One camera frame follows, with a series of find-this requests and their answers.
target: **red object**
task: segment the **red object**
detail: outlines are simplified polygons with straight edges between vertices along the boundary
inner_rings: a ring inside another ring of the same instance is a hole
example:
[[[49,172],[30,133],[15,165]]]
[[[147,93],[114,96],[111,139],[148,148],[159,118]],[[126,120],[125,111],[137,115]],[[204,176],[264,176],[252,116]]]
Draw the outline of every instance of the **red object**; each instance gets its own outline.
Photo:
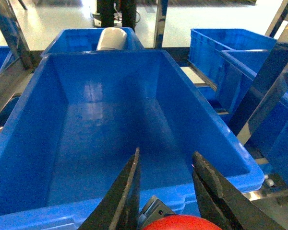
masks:
[[[143,230],[222,230],[210,221],[187,215],[165,217],[147,225]]]

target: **cable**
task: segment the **cable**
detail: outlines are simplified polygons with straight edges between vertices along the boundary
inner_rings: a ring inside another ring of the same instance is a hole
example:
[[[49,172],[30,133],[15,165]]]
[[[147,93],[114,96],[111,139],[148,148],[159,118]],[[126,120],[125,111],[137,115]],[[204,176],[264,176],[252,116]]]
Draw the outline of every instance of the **cable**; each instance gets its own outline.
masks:
[[[120,13],[120,12],[118,12],[117,9],[116,9],[116,3],[114,3],[114,9],[115,9],[115,11],[116,11],[117,14]]]
[[[140,13],[138,11],[136,13],[139,15],[139,20],[137,22],[135,22],[135,23],[138,23],[141,20],[141,15],[140,15]]]

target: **bin floor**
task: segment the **bin floor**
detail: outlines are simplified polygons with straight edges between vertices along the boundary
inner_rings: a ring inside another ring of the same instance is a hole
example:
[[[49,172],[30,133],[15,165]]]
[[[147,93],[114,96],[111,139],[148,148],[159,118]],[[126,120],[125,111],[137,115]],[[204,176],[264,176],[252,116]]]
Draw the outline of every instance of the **bin floor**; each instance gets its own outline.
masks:
[[[141,190],[192,183],[156,98],[70,104],[48,205],[103,197],[137,147]]]

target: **metal frame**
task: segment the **metal frame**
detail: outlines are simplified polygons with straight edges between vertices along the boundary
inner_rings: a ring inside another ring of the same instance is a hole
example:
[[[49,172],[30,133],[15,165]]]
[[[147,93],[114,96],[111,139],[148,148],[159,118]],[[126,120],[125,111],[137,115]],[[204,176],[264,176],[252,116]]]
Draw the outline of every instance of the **metal frame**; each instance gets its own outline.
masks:
[[[23,9],[24,9],[25,11],[27,11],[28,8],[25,6],[24,1],[23,1],[23,0],[18,0],[18,1],[19,1],[19,3],[21,4],[21,6],[23,7]]]
[[[274,37],[285,20],[288,21],[288,0],[283,0],[265,35]]]
[[[216,84],[211,81],[203,72],[201,72],[196,66],[194,66],[191,62],[189,62],[189,67],[190,69],[193,70],[193,72],[200,77],[200,79],[202,79],[206,85],[210,86],[210,88],[212,88],[214,91],[217,90],[217,86]]]
[[[275,185],[271,187],[266,182],[264,182],[261,189],[254,192],[244,193],[243,195],[250,201],[288,197],[288,185],[286,185],[286,183],[278,174],[270,174],[267,180],[268,179],[273,180]]]
[[[288,25],[229,122],[228,126],[243,145],[287,90]]]
[[[20,58],[26,69],[33,68],[29,46],[24,38],[10,0],[0,0],[0,30],[15,58]]]
[[[18,58],[0,74],[0,113],[32,71],[26,70]]]
[[[158,0],[157,14],[156,14],[156,26],[154,37],[154,48],[161,49],[163,43],[165,20],[168,11],[168,0]]]

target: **white cylindrical object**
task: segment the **white cylindrical object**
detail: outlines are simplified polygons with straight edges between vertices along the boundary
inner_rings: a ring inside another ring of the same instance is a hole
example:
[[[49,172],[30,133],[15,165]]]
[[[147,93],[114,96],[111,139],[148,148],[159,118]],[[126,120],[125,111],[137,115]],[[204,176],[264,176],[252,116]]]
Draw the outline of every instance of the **white cylindrical object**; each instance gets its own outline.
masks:
[[[271,179],[267,179],[265,182],[267,183],[267,185],[268,185],[269,187],[272,187],[272,186],[274,185],[274,181],[271,180]]]
[[[96,50],[122,50],[127,33],[120,28],[109,27],[102,31]]]

